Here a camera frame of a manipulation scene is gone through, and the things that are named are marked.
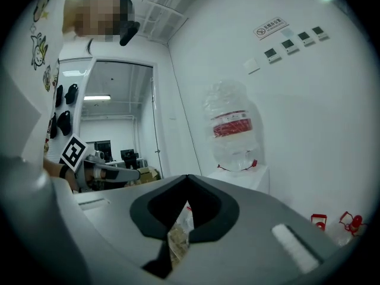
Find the hand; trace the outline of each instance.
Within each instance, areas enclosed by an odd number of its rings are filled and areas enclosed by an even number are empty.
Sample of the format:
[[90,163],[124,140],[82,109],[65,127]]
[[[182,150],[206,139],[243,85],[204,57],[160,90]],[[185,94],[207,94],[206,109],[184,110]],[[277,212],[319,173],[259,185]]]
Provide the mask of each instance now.
[[[100,176],[102,178],[105,178],[106,171],[102,170],[100,172]],[[94,169],[93,168],[84,169],[84,177],[85,177],[86,184],[89,186],[94,180]],[[67,170],[65,179],[66,181],[68,181],[71,190],[79,191],[77,180],[75,178],[74,172],[71,169]]]

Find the white strip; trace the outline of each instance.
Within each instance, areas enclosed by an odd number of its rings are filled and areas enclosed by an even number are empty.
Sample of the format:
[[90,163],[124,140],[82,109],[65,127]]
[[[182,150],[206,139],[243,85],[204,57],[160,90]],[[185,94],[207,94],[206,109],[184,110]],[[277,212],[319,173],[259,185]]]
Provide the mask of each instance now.
[[291,256],[294,263],[306,274],[319,266],[318,261],[297,240],[293,233],[284,225],[279,224],[272,228],[272,233],[286,252]]
[[110,100],[111,96],[101,95],[101,96],[84,96],[83,100]]
[[102,179],[102,168],[94,167],[94,179]]

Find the cartoon sticker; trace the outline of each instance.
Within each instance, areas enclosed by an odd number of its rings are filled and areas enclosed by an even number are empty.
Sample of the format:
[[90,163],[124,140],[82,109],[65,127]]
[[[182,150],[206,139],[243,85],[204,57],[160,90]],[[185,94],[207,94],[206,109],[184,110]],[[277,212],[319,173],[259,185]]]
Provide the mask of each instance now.
[[31,65],[34,65],[34,69],[45,64],[45,56],[49,45],[45,45],[46,36],[41,39],[42,34],[38,33],[37,36],[30,36],[33,41],[33,58]]
[[36,5],[36,8],[34,9],[34,13],[33,13],[33,21],[34,22],[37,22],[39,21],[44,9],[46,8],[48,2],[50,0],[38,0],[37,1],[37,5]]
[[52,85],[54,87],[54,92],[57,88],[57,84],[58,84],[58,74],[59,74],[59,60],[57,61],[57,64],[56,64],[56,67],[55,67],[55,70],[53,72],[53,81],[52,81]]
[[50,65],[47,66],[45,73],[43,73],[42,81],[46,91],[50,91]]
[[34,23],[32,23],[31,27],[30,27],[30,31],[32,34],[34,34],[34,32],[36,31],[37,27],[34,25]]
[[47,153],[49,151],[49,144],[48,144],[48,139],[45,139],[45,145],[43,146],[43,152]]
[[51,120],[49,121],[49,126],[47,126],[47,134],[50,134],[50,132],[51,132],[51,130],[52,130],[52,121],[53,121],[53,119],[51,119]]

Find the sticker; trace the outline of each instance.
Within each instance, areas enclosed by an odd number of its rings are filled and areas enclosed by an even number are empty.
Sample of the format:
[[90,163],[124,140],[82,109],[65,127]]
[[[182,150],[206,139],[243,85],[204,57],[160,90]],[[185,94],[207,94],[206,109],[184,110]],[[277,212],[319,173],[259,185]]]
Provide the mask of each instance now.
[[77,171],[82,159],[86,155],[88,145],[81,140],[77,135],[72,134],[69,141],[66,143],[61,159],[74,172]]
[[37,22],[40,20],[40,17],[43,15],[46,19],[48,18],[48,13],[44,12],[46,6],[48,5],[50,0],[38,0],[36,8],[33,12],[33,21]]
[[47,66],[45,72],[43,73],[42,81],[46,91],[50,91],[50,65]]
[[45,145],[43,146],[43,152],[44,153],[47,153],[49,151],[49,144],[48,144],[49,140],[48,139],[45,139]]
[[34,35],[34,32],[36,31],[37,27],[34,25],[34,23],[31,24],[30,31]]
[[55,92],[57,85],[58,85],[58,75],[59,75],[59,61],[57,61],[56,65],[55,65],[55,70],[53,72],[52,85],[54,87],[54,92]]
[[41,33],[38,33],[37,36],[30,36],[33,41],[33,57],[31,60],[31,65],[34,66],[34,69],[45,64],[45,56],[48,51],[49,45],[45,45],[46,36],[42,37]]
[[294,33],[293,31],[290,29],[290,28],[284,28],[282,31],[281,31],[281,34],[284,35],[285,37],[287,38],[291,38],[294,36]]
[[52,121],[53,119],[49,120],[49,125],[47,126],[47,134],[50,135],[50,132],[52,131]]
[[288,26],[284,20],[280,17],[275,17],[272,20],[264,23],[254,30],[255,35],[261,39],[273,34],[274,32],[281,30],[283,27]]
[[251,119],[246,111],[236,111],[213,119],[215,137],[225,137],[252,130]]

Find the fluorescent light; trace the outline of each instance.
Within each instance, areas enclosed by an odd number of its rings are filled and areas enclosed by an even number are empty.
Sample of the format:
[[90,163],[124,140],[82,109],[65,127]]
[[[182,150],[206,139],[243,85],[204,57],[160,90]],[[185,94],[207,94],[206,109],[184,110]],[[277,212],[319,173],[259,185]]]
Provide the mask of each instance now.
[[110,100],[111,96],[109,95],[100,95],[100,96],[84,96],[84,100]]
[[64,73],[64,76],[66,77],[71,77],[71,76],[85,76],[87,70],[85,70],[83,73],[81,73],[80,71],[64,71],[62,73]]

